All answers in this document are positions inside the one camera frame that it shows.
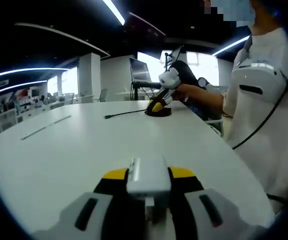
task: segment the black cable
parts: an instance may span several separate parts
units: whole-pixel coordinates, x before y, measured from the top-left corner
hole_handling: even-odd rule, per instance
[[[279,97],[279,99],[277,100],[275,106],[273,107],[273,109],[270,111],[270,113],[268,114],[268,116],[265,118],[265,120],[258,126],[258,128],[251,134],[249,135],[247,138],[245,138],[244,141],[242,141],[241,143],[239,143],[238,145],[236,145],[235,147],[233,147],[233,150],[238,148],[239,146],[243,145],[245,142],[247,142],[252,136],[254,136],[264,125],[265,123],[270,119],[270,117],[273,115],[273,113],[275,112],[275,110],[277,109],[278,105],[280,104],[280,102],[282,101],[282,99],[284,98],[284,96],[286,95],[286,93],[288,92],[288,79],[286,80],[286,87],[284,92],[282,93],[282,95]]]
[[[146,94],[146,96],[148,97],[148,99],[150,100],[150,96],[147,94],[147,92],[141,87],[142,91]]]
[[[150,90],[152,91],[153,97],[155,96],[154,90],[153,88],[150,88]]]
[[[104,119],[110,119],[112,117],[119,116],[119,115],[139,113],[139,112],[143,112],[143,111],[146,111],[146,109],[138,110],[138,111],[128,111],[128,112],[123,112],[123,113],[119,113],[119,114],[115,114],[115,115],[106,115],[106,116],[104,116]]]

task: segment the white t-shirt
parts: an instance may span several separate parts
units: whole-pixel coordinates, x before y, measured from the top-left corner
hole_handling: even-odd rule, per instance
[[[249,58],[270,59],[288,77],[288,38],[282,28],[265,35],[252,36]],[[237,55],[234,66],[239,62]],[[238,90],[231,82],[224,96],[223,111],[233,116],[226,141],[231,147],[248,137],[268,116],[274,104]],[[245,161],[267,194],[288,195],[288,93],[271,118],[235,152]]]

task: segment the desk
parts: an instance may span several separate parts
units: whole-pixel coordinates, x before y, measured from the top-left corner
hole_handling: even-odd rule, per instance
[[[183,104],[172,102],[169,117],[138,112],[103,118],[144,109],[147,104],[66,105],[0,135],[0,194],[26,231],[49,229],[59,220],[61,210],[92,191],[105,173],[128,167],[131,158],[147,154],[164,155],[168,165],[192,170],[205,188],[214,188],[235,203],[247,223],[266,226],[272,221],[270,203],[254,175],[223,139]]]
[[[94,95],[89,95],[89,96],[79,96],[77,98],[74,98],[73,104],[87,104],[87,103],[93,103]]]
[[[159,92],[159,90],[156,90],[156,91],[146,91],[143,92],[143,91],[138,91],[138,98],[140,99],[147,99],[147,95],[149,97],[152,97],[154,95],[157,95]],[[126,92],[120,92],[120,93],[117,93],[116,95],[118,96],[122,96],[124,98],[125,101],[129,101],[130,100],[130,91],[126,91]]]

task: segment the white wall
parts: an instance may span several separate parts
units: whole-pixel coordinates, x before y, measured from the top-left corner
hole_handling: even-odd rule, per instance
[[[129,58],[132,55],[101,61],[101,88],[107,89],[106,101],[122,101],[124,97],[116,94],[124,92],[124,88],[130,91],[132,78]]]
[[[233,70],[233,63],[218,59],[219,85],[229,86],[231,74]]]
[[[44,95],[47,98],[47,93],[48,93],[47,83],[42,84],[39,88],[39,96],[41,97],[42,95]]]

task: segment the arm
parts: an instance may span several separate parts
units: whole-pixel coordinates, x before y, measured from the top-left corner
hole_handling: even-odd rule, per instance
[[[215,109],[219,113],[223,112],[224,97],[220,94],[210,93],[197,86],[181,84],[177,91],[185,94],[187,97],[192,98],[201,104],[204,104],[210,108]]]

